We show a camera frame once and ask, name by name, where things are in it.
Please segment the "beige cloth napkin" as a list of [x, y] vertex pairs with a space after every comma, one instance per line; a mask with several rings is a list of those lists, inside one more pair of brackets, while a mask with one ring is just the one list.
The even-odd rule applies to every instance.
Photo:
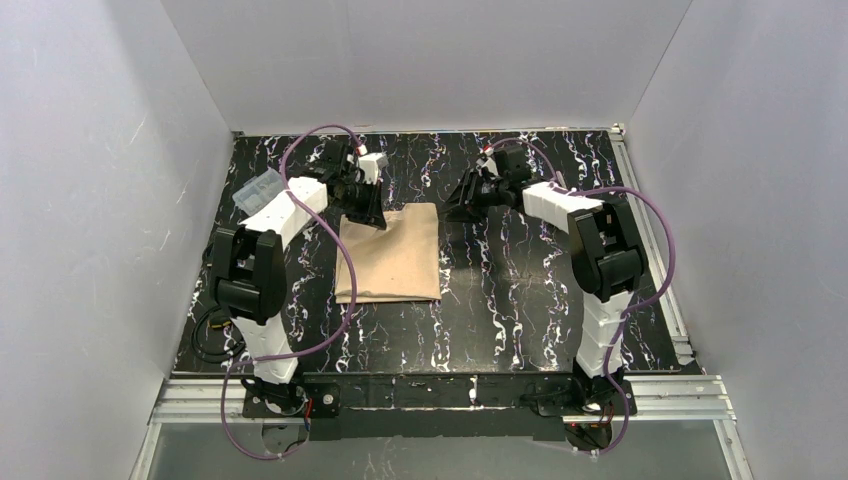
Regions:
[[441, 298], [439, 218], [433, 203], [408, 203], [384, 213], [386, 228], [341, 220], [339, 237], [351, 257], [352, 282], [342, 252], [337, 253], [334, 295], [348, 304], [431, 301]]

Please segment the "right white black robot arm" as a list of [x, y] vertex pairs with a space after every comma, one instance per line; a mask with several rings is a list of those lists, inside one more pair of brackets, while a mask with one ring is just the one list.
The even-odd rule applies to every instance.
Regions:
[[620, 327], [648, 268], [634, 217], [625, 201], [603, 201], [567, 191], [558, 177], [534, 174], [515, 141], [483, 150], [439, 208], [448, 222], [480, 223], [492, 207], [508, 207], [567, 236], [572, 272], [584, 293], [579, 372], [590, 379], [621, 367]]

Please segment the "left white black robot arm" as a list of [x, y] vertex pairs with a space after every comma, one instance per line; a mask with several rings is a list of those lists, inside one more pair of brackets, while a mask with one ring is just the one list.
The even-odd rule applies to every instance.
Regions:
[[329, 141], [257, 213], [235, 229], [215, 232], [211, 295], [241, 333], [258, 379], [287, 384], [298, 365], [281, 317], [287, 247], [311, 223], [321, 222], [328, 207], [353, 223], [385, 229], [380, 174], [387, 164], [383, 152]]

